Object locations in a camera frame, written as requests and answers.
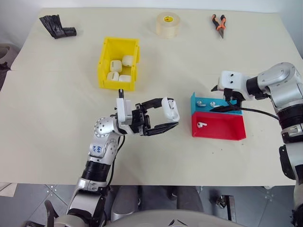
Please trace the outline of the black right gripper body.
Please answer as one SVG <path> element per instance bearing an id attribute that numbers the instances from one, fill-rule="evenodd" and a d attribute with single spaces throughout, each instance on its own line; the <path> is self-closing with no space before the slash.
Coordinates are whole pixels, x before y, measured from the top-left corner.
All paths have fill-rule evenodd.
<path id="1" fill-rule="evenodd" d="M 231 107 L 241 107 L 242 101 L 245 101 L 245 98 L 240 92 L 234 91 L 230 88 L 225 88 L 223 90 L 223 95 L 225 97 L 225 101 L 229 104 Z"/>

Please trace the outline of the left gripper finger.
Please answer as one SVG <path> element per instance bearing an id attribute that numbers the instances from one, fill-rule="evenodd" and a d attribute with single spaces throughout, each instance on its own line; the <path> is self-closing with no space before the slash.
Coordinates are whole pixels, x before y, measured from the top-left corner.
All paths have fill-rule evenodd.
<path id="1" fill-rule="evenodd" d="M 147 129 L 145 131 L 145 136 L 153 136 L 153 135 L 165 133 L 165 132 L 173 129 L 174 127 L 176 127 L 178 124 L 179 124 L 179 122 L 169 122 L 169 123 L 156 125 L 152 129 Z"/>
<path id="2" fill-rule="evenodd" d="M 141 106 L 143 109 L 151 109 L 151 108 L 159 108 L 162 107 L 162 100 L 163 98 L 155 98 L 146 102 L 141 103 Z"/>

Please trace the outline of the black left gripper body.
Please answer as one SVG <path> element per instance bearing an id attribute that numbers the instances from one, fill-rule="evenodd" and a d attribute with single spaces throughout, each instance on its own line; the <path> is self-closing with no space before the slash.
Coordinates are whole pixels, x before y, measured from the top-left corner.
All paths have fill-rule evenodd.
<path id="1" fill-rule="evenodd" d="M 130 128 L 134 134 L 140 134 L 141 136 L 151 136 L 150 118 L 147 114 L 147 110 L 151 108 L 149 102 L 138 103 L 135 105 L 135 109 L 132 111 L 132 123 Z"/>

